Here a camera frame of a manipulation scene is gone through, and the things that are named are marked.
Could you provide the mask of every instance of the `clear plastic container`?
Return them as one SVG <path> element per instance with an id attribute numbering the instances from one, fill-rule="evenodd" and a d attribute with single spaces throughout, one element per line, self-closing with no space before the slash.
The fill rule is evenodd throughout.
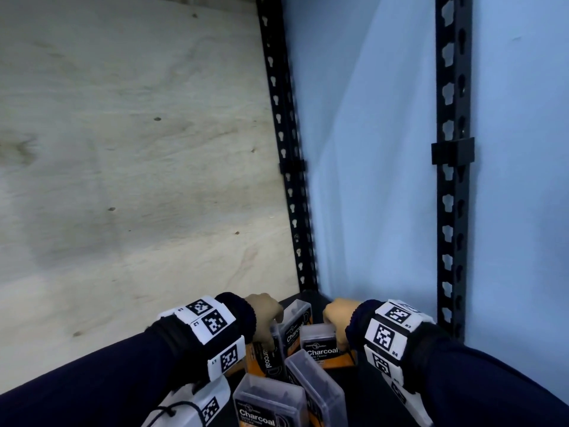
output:
<path id="1" fill-rule="evenodd" d="M 300 350 L 285 360 L 288 380 L 304 388 L 313 427 L 348 427 L 344 390 L 308 352 Z"/>
<path id="2" fill-rule="evenodd" d="M 291 356 L 301 347 L 300 331 L 302 325 L 312 323 L 310 303 L 296 299 L 284 309 L 283 322 L 279 326 L 284 357 Z"/>
<path id="3" fill-rule="evenodd" d="M 302 387 L 246 374 L 233 393 L 241 427 L 309 427 Z"/>
<path id="4" fill-rule="evenodd" d="M 355 351 L 341 352 L 336 343 L 336 329 L 332 324 L 305 325 L 300 332 L 304 349 L 324 369 L 353 367 L 357 364 Z"/>
<path id="5" fill-rule="evenodd" d="M 281 334 L 276 322 L 271 326 L 274 351 L 267 351 L 260 343 L 250 343 L 245 349 L 245 371 L 254 376 L 286 380 Z"/>

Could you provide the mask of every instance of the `black clip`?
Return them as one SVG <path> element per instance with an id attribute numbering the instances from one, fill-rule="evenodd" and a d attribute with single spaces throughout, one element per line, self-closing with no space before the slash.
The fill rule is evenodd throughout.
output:
<path id="1" fill-rule="evenodd" d="M 279 163 L 281 174 L 306 172 L 306 160 L 285 160 Z"/>
<path id="2" fill-rule="evenodd" d="M 458 139 L 431 144 L 432 164 L 463 166 L 474 162 L 474 138 Z"/>

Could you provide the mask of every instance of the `light blue backdrop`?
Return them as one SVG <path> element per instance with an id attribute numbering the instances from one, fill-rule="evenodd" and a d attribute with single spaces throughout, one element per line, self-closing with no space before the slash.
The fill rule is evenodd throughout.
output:
<path id="1" fill-rule="evenodd" d="M 320 286 L 435 315 L 434 0 L 283 0 Z M 475 0 L 466 343 L 569 402 L 569 0 Z"/>

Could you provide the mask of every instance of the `black bracket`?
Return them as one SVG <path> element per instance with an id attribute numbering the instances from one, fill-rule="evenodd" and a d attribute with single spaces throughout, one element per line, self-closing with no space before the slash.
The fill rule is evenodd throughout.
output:
<path id="1" fill-rule="evenodd" d="M 256 0 L 260 36 L 267 70 L 279 166 L 293 237 L 298 286 L 318 291 L 312 229 L 309 216 L 306 163 L 302 159 L 293 104 L 281 0 Z"/>
<path id="2" fill-rule="evenodd" d="M 471 124 L 472 0 L 435 0 L 437 323 L 464 341 Z"/>

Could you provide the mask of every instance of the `person's right arm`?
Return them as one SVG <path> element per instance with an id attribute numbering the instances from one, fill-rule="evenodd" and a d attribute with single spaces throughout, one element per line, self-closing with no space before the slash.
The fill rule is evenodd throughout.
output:
<path id="1" fill-rule="evenodd" d="M 381 353 L 365 336 L 383 304 L 339 299 L 328 305 L 324 316 L 336 325 L 338 346 L 363 351 L 367 345 Z M 404 388 L 421 395 L 437 427 L 569 425 L 569 407 L 564 402 L 514 368 L 452 339 L 433 323 L 423 322 L 408 335 L 400 365 Z"/>

